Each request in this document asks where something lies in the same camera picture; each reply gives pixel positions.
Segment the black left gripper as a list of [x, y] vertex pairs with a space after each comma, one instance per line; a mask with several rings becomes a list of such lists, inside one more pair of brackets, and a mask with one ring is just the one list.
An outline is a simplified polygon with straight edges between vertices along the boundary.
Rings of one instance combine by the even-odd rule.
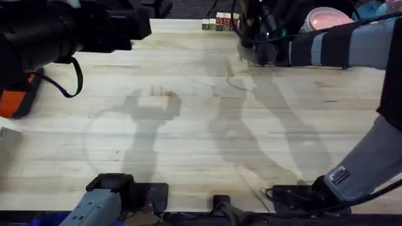
[[133, 1], [81, 1], [78, 11], [84, 52], [131, 50], [132, 41], [152, 34], [149, 11]]

